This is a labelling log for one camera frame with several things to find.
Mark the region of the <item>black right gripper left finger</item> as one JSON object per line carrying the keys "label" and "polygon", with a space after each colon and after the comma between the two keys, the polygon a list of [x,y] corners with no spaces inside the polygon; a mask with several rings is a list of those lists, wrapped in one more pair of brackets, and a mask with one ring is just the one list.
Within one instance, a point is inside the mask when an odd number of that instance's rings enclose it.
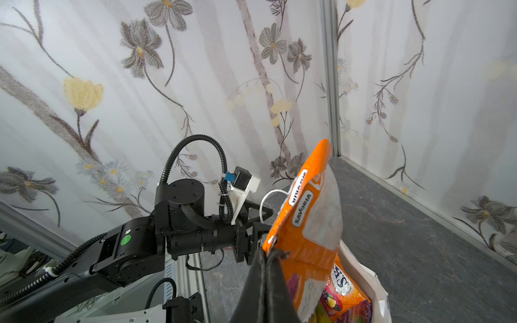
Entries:
{"label": "black right gripper left finger", "polygon": [[266,260],[264,250],[259,249],[253,258],[249,275],[230,322],[266,322]]}

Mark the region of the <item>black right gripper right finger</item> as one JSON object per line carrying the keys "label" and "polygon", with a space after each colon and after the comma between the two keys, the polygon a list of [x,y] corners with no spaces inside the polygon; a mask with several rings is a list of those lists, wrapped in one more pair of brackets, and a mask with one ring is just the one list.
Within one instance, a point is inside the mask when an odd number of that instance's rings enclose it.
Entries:
{"label": "black right gripper right finger", "polygon": [[286,255],[282,250],[273,250],[267,257],[266,322],[302,322],[296,313],[288,284],[281,268],[281,260]]}

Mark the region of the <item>orange green Fox's candy bag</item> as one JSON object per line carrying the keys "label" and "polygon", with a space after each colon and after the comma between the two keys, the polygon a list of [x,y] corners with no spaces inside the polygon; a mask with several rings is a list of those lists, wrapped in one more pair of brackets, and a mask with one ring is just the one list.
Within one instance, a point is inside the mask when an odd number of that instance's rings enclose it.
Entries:
{"label": "orange green Fox's candy bag", "polygon": [[371,321],[371,300],[344,271],[339,257],[336,257],[327,284],[308,322]]}

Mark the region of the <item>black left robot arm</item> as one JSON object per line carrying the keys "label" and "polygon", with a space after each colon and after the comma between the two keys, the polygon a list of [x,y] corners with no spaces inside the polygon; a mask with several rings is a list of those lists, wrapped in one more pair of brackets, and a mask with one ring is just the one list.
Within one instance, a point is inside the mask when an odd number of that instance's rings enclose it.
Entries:
{"label": "black left robot arm", "polygon": [[[205,187],[196,179],[169,181],[180,152],[204,141],[222,165],[218,213],[204,213]],[[166,258],[231,248],[237,262],[251,262],[273,210],[248,200],[259,179],[244,168],[228,170],[222,146],[207,135],[184,138],[172,150],[147,217],[132,219],[78,246],[56,266],[25,287],[1,297],[2,322],[52,322],[74,306],[160,273]]]}

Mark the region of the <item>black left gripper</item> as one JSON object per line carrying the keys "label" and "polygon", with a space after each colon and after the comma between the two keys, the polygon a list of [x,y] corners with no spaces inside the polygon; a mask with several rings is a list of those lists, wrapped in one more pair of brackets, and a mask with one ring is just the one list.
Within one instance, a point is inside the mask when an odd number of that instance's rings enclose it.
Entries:
{"label": "black left gripper", "polygon": [[259,211],[259,204],[245,200],[235,224],[234,257],[237,263],[246,262],[250,265],[261,247],[262,236],[269,233],[272,225],[261,222],[260,217],[251,217],[251,211],[258,211],[263,219],[268,220],[275,215],[269,207]]}

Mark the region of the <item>white cartoon paper bag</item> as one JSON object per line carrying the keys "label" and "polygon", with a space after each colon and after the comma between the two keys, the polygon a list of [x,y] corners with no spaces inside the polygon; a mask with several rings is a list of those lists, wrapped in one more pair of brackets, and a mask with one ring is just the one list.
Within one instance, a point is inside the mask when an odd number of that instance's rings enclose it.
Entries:
{"label": "white cartoon paper bag", "polygon": [[388,293],[380,284],[376,273],[358,262],[342,241],[340,241],[337,257],[339,257],[344,271],[371,300],[371,322],[391,322]]}

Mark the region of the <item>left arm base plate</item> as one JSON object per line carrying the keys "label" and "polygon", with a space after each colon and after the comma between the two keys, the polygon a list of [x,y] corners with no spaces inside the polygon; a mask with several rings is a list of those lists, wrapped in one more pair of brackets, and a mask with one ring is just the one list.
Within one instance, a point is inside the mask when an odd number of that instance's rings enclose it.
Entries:
{"label": "left arm base plate", "polygon": [[191,297],[176,297],[168,300],[163,309],[166,311],[166,323],[204,323],[203,302],[200,293]]}

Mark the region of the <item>orange snack packet back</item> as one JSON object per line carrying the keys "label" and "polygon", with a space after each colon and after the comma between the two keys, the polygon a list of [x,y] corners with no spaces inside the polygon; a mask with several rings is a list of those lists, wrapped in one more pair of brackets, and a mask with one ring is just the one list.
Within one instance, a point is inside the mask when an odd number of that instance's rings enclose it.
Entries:
{"label": "orange snack packet back", "polygon": [[263,250],[281,250],[288,300],[307,322],[330,277],[341,241],[343,219],[337,182],[328,162],[332,145],[323,139],[292,183]]}

